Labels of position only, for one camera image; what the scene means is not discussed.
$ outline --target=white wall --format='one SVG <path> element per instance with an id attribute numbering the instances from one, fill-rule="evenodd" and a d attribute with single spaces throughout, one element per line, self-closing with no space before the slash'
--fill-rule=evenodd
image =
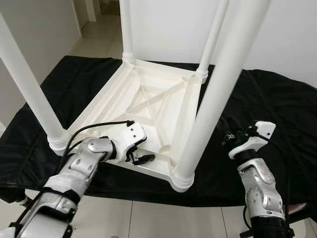
<path id="1" fill-rule="evenodd" d="M 1 0 L 0 11 L 41 83 L 80 38 L 70 0 Z M 24 99 L 0 60 L 0 121 L 7 126 Z"/>
<path id="2" fill-rule="evenodd" d="M 215 63 L 240 0 L 232 0 L 211 63 Z M 200 61 L 218 0 L 131 0 L 137 58 Z M 245 64 L 317 87 L 316 0 L 272 0 Z"/>

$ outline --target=tiled floor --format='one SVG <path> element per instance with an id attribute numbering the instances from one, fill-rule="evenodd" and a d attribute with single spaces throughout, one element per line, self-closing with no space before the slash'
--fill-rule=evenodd
<path id="1" fill-rule="evenodd" d="M 120 17 L 102 15 L 83 28 L 83 40 L 74 56 L 122 55 Z M 35 192 L 28 191 L 31 197 Z M 87 197 L 79 204 L 72 224 L 74 238 L 238 238 L 246 231 L 243 207 L 188 208 L 118 199 Z M 19 216 L 23 208 L 0 200 L 0 230 Z M 317 224 L 309 219 L 292 224 L 296 238 L 316 238 Z"/>

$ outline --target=black tablecloth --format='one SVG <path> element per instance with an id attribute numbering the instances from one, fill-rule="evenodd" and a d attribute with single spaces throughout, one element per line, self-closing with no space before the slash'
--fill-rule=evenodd
<path id="1" fill-rule="evenodd" d="M 189 70 L 198 66 L 162 64 Z M 120 60 L 111 58 L 66 56 L 60 61 L 41 87 L 64 128 L 74 122 L 120 65 Z M 200 101 L 210 74 L 202 86 Z M 244 70 L 223 114 L 236 117 L 244 125 L 253 119 L 276 123 L 272 140 L 285 151 L 291 164 L 291 203 L 316 202 L 317 89 L 276 73 Z M 259 154 L 284 195 L 281 155 L 270 145 Z M 0 187 L 40 189 L 59 162 L 60 157 L 49 148 L 46 134 L 25 104 L 0 139 Z M 195 182 L 185 193 L 175 192 L 168 182 L 158 178 L 101 164 L 86 194 L 183 206 L 244 204 L 236 164 L 222 147 L 217 129 L 198 164 Z"/>

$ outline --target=white cylindrical leg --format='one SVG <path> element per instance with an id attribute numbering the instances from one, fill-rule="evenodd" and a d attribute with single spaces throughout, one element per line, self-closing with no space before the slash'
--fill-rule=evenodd
<path id="1" fill-rule="evenodd" d="M 241 0 L 197 113 L 186 149 L 172 174 L 174 187 L 179 190 L 186 191 L 193 183 L 196 166 L 241 73 L 269 3 L 270 0 Z"/>
<path id="2" fill-rule="evenodd" d="M 59 123 L 1 13 L 0 58 L 46 132 L 50 147 L 62 155 L 68 142 L 67 131 Z"/>
<path id="3" fill-rule="evenodd" d="M 203 56 L 200 61 L 199 67 L 196 70 L 196 75 L 203 79 L 202 83 L 206 82 L 206 79 L 208 76 L 208 66 L 210 64 L 214 47 L 218 40 L 218 36 L 222 27 L 222 23 L 224 21 L 224 17 L 228 9 L 228 5 L 229 5 L 229 0 L 220 0 L 220 3 L 218 4 L 218 7 L 217 7 L 216 14 L 213 18 L 213 22 L 210 28 L 210 32 L 209 32 L 206 46 L 203 52 Z"/>
<path id="4" fill-rule="evenodd" d="M 129 0 L 120 0 L 120 15 L 123 42 L 122 60 L 133 63 L 134 56 L 132 48 L 132 30 Z"/>

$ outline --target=black cloth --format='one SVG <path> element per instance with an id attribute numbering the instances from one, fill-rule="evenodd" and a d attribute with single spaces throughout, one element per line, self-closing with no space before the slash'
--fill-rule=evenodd
<path id="1" fill-rule="evenodd" d="M 189 70 L 198 67 L 188 63 L 162 64 Z M 59 62 L 41 88 L 64 128 L 74 122 L 120 65 L 118 59 L 71 56 Z M 210 65 L 200 101 L 212 69 Z M 317 89 L 276 73 L 244 70 L 223 114 L 236 117 L 243 125 L 254 119 L 276 123 L 272 140 L 291 163 L 291 203 L 316 202 Z M 164 180 L 104 163 L 86 194 L 197 207 L 243 205 L 244 188 L 236 164 L 229 159 L 221 141 L 216 129 L 197 166 L 195 182 L 185 193 L 175 192 Z M 259 154 L 284 196 L 285 166 L 281 155 L 270 145 Z M 60 157 L 49 148 L 46 134 L 27 104 L 0 139 L 0 161 L 0 187 L 40 189 L 58 167 Z"/>

